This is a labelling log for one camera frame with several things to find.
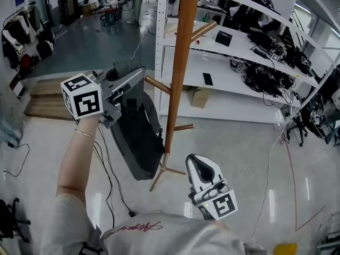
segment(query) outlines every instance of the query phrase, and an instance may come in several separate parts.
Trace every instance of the wooden coat rack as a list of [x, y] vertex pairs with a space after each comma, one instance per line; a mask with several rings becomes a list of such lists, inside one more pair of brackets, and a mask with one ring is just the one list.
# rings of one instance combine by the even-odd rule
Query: wooden coat rack
[[197, 1], [198, 0], [181, 0], [181, 6], [178, 13], [178, 27], [171, 88], [149, 76], [146, 76], [145, 78], [145, 81], [170, 95], [165, 137], [165, 153], [163, 155], [163, 162], [160, 164], [161, 169], [151, 185], [150, 192], [155, 188], [157, 181], [165, 171], [185, 175], [185, 172], [170, 169], [166, 166], [166, 164], [170, 155], [174, 131], [193, 129], [193, 124], [175, 126], [181, 99], [186, 63], [188, 62], [189, 57], [190, 44], [217, 25], [215, 21], [211, 21], [195, 32], [192, 32], [196, 15]]

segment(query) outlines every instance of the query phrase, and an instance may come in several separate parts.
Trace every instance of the wooden pallet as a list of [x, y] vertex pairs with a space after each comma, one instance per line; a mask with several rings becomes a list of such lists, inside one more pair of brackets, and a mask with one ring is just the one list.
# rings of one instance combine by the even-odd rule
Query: wooden pallet
[[39, 81], [32, 89], [31, 100], [25, 110], [26, 116], [73, 120], [65, 106], [60, 83], [65, 79]]

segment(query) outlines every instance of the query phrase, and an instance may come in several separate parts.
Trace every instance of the t-shirt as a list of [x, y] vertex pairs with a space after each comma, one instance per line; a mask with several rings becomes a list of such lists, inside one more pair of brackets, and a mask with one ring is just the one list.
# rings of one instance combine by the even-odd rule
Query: t-shirt
[[137, 215], [100, 235], [83, 203], [71, 194], [60, 194], [44, 231], [41, 254], [78, 255], [86, 242], [101, 248], [101, 254], [244, 255], [242, 242], [215, 222], [160, 212]]

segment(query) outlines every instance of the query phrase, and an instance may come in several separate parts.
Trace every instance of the glossy floor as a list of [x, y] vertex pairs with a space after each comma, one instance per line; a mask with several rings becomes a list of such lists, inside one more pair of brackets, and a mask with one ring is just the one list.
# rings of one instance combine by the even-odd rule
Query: glossy floor
[[42, 75], [105, 69], [115, 61], [130, 60], [143, 35], [143, 43], [135, 54], [146, 69], [155, 68], [157, 2], [144, 0], [140, 27], [126, 24], [131, 12], [123, 12], [123, 21], [108, 28], [98, 16], [84, 16], [66, 27], [49, 57], [40, 61], [27, 78]]
[[[163, 127], [166, 117], [160, 118]], [[270, 124], [178, 118], [177, 125], [194, 123], [195, 129], [179, 131], [174, 135], [169, 166], [185, 170], [185, 158], [190, 153], [205, 155], [221, 165], [230, 188], [235, 190], [238, 212], [224, 219], [224, 222], [242, 241], [249, 242], [261, 211], [267, 184], [268, 154], [280, 130]], [[20, 207], [32, 221], [30, 234], [32, 251], [38, 254], [43, 228], [53, 204], [56, 180], [60, 162], [72, 136], [73, 122], [29, 118], [22, 143], [29, 143], [31, 151], [18, 178], [0, 178], [0, 197], [10, 202], [20, 198]], [[189, 202], [189, 181], [187, 176], [166, 173], [149, 192], [151, 181], [136, 181], [123, 161], [115, 142], [104, 130], [114, 171], [122, 185], [125, 202], [139, 213], [162, 210], [166, 213], [184, 212]], [[105, 150], [100, 134], [98, 142]], [[314, 254], [314, 247], [327, 230], [330, 214], [339, 209], [338, 179], [339, 148], [325, 145], [313, 134], [305, 139], [300, 148], [292, 134], [288, 145], [296, 182], [296, 216], [294, 184], [285, 145], [277, 144], [270, 159], [268, 197], [264, 206], [254, 240], [272, 251], [279, 243], [298, 243], [297, 254]], [[25, 157], [26, 148], [1, 148], [1, 169], [16, 172]], [[116, 223], [128, 219], [117, 184], [114, 184], [112, 203]], [[109, 229], [112, 218], [105, 204], [109, 184], [96, 156], [92, 158], [90, 179], [87, 188], [88, 214], [102, 231]], [[315, 213], [323, 209], [311, 222]]]

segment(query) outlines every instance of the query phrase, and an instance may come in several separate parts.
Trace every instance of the yellow object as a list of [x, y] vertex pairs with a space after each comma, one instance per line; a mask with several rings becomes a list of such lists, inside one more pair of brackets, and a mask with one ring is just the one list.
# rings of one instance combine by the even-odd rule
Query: yellow object
[[274, 255], [295, 255], [298, 245], [293, 244], [278, 244], [274, 248]]

